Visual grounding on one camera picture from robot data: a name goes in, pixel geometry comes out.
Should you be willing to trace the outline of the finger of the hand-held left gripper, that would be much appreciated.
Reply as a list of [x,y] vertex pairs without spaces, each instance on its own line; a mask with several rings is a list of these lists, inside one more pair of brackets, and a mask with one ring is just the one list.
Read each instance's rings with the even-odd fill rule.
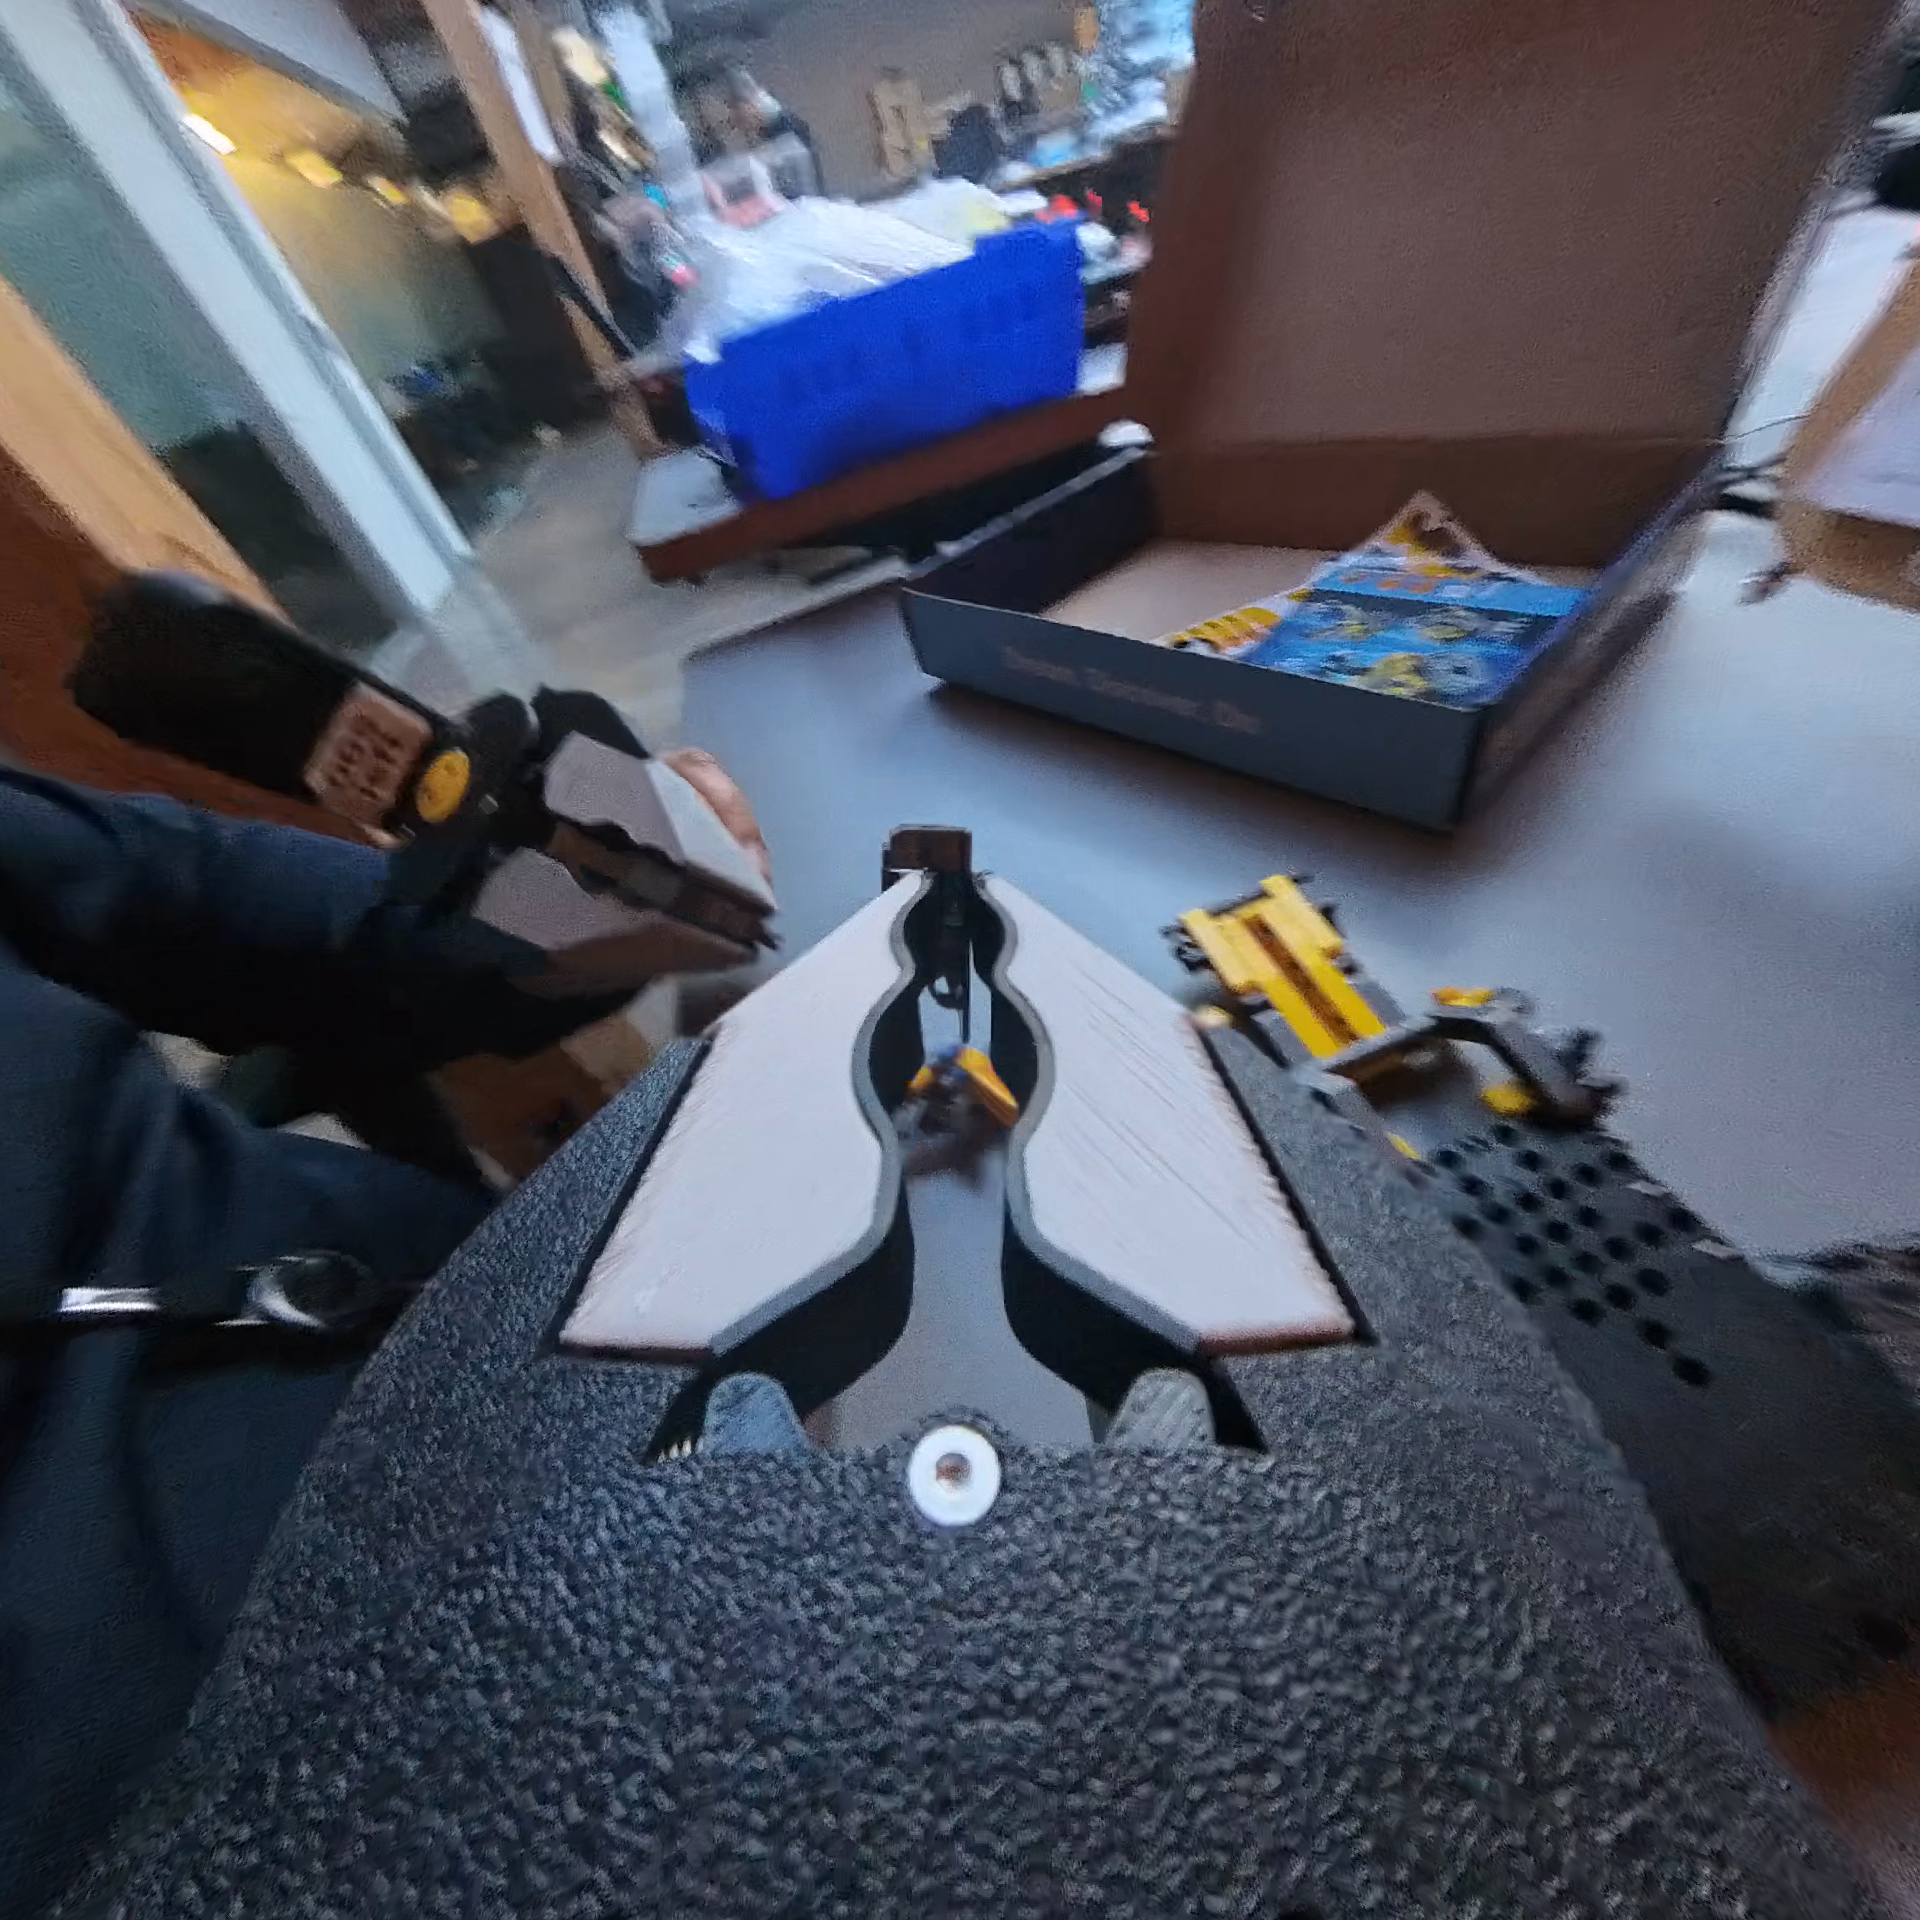
[[476,891],[476,922],[506,942],[504,972],[538,998],[636,995],[660,976],[743,967],[769,916],[697,887],[692,912],[592,894],[550,854],[510,854]]
[[776,948],[754,856],[673,765],[570,734],[545,765],[545,852],[590,895],[655,910],[742,948]]

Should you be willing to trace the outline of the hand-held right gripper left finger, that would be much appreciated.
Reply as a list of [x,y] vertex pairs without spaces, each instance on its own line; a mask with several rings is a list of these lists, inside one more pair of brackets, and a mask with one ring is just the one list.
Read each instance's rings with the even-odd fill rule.
[[897,1343],[919,907],[907,874],[721,1018],[587,1261],[566,1354],[761,1373],[817,1411]]

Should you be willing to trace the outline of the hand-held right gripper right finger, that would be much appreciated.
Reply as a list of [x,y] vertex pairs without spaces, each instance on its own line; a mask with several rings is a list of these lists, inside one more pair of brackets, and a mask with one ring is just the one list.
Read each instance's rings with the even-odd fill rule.
[[1002,1291],[1023,1347],[1116,1413],[1160,1370],[1235,1420],[1231,1359],[1360,1318],[1183,1003],[1002,875],[980,880],[987,1056],[1015,1101]]

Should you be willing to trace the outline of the small grey yellow toy assembly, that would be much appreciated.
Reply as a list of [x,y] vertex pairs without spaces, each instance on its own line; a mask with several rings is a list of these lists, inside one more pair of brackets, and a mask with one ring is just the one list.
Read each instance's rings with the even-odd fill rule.
[[924,894],[907,918],[907,948],[918,962],[924,998],[951,1022],[951,1038],[928,1045],[924,1064],[907,1080],[904,1104],[918,1134],[987,1128],[1009,1134],[1019,1101],[993,1056],[974,1038],[976,938],[984,903],[976,882],[972,832],[964,828],[910,822],[882,844],[880,878],[922,878]]

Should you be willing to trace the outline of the person's left forearm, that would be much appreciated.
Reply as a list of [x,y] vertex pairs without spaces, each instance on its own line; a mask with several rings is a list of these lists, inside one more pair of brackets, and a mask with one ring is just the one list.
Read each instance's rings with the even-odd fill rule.
[[524,990],[476,940],[388,898],[371,848],[18,767],[2,774],[2,906],[28,970],[223,1054],[518,1061],[633,998]]

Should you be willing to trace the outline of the grey desk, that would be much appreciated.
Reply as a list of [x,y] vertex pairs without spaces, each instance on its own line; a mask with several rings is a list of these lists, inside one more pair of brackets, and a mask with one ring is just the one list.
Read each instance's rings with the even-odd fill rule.
[[1916,618],[1743,605],[1753,518],[1708,517],[1670,618],[1472,826],[1425,834],[963,691],[880,599],[714,648],[683,717],[772,834],[790,946],[882,836],[987,867],[1166,991],[1161,926],[1305,871],[1386,987],[1520,987],[1595,1027],[1614,1126],[1748,1255],[1916,1232]]

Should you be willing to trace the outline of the person's left hand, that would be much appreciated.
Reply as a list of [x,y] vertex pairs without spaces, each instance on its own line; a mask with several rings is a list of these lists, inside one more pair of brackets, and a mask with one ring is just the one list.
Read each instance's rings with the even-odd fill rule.
[[699,748],[668,749],[660,759],[705,797],[716,818],[746,851],[760,878],[770,888],[776,880],[772,854],[767,846],[760,816],[732,772],[719,762],[719,757],[712,757]]

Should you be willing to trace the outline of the wooden pillar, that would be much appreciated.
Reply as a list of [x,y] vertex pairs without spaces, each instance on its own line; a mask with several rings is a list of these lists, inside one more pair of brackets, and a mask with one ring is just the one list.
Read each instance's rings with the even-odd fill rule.
[[2,748],[4,764],[111,794],[376,846],[302,800],[129,743],[65,683],[94,600],[138,568],[184,568],[279,613],[267,588],[2,285]]

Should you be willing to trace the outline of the wooden background table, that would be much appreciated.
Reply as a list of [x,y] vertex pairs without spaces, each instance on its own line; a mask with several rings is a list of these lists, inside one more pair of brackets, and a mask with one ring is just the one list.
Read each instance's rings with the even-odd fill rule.
[[859,525],[1000,482],[1134,420],[1123,360],[1096,356],[1088,373],[1092,384],[1067,397],[987,418],[794,495],[738,498],[714,456],[674,451],[639,471],[627,540],[658,586],[699,583],[790,547],[843,543]]

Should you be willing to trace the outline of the black yellow toy vehicle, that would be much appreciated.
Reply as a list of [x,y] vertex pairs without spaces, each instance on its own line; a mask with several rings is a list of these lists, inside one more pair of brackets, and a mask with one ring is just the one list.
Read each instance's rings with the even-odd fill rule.
[[1591,1028],[1491,982],[1394,998],[1305,875],[1161,938],[1494,1269],[1769,1717],[1916,1671],[1916,1239],[1747,1255],[1614,1131]]

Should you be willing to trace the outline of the blue cardboard box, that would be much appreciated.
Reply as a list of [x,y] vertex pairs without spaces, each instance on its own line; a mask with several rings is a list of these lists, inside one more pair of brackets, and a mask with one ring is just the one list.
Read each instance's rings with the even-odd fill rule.
[[[1451,829],[1657,623],[1903,5],[1198,5],[1148,445],[904,595],[932,678]],[[1476,711],[1163,652],[1417,492],[1591,599]]]

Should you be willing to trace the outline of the blue plastic bin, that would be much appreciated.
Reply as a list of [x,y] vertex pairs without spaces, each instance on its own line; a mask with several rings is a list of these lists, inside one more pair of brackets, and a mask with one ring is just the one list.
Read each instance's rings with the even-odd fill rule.
[[706,451],[753,498],[790,498],[1078,392],[1079,221],[1024,223],[972,253],[817,303],[690,359]]

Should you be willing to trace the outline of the blue yellow toy booklet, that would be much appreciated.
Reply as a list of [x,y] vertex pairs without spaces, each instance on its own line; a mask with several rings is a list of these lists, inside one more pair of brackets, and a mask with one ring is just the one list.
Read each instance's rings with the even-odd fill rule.
[[1297,680],[1476,711],[1505,698],[1593,597],[1491,552],[1434,493],[1303,583],[1196,620],[1160,648]]

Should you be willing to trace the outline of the person's dark navy clothing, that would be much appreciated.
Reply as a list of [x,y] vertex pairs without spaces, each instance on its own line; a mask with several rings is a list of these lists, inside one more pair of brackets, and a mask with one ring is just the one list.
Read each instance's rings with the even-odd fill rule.
[[361,1340],[220,1333],[255,1279],[372,1318],[489,1212],[409,1098],[536,1006],[418,948],[190,938],[4,970],[4,1915],[176,1743]]

